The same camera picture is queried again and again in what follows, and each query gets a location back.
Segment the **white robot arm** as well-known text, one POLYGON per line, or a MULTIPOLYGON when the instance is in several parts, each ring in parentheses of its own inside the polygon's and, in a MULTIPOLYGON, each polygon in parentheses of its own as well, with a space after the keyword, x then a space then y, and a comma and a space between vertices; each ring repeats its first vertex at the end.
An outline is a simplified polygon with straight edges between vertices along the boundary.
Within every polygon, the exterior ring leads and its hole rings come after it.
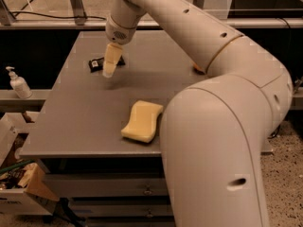
POLYGON ((115 0, 109 40, 127 44, 149 14, 207 74, 169 103, 160 149, 177 227, 270 227, 260 154, 290 110, 285 66, 186 0, 115 0))

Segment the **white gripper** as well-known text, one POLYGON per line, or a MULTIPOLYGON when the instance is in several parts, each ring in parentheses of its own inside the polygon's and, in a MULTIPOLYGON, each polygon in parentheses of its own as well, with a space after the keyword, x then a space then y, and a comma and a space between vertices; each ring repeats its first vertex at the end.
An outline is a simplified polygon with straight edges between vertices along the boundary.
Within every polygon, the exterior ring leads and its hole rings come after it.
POLYGON ((125 28, 117 24, 112 17, 109 17, 105 33, 107 38, 112 42, 107 44, 102 75, 105 78, 111 78, 116 70, 116 66, 122 56, 123 47, 121 45, 128 44, 136 31, 136 28, 125 28))

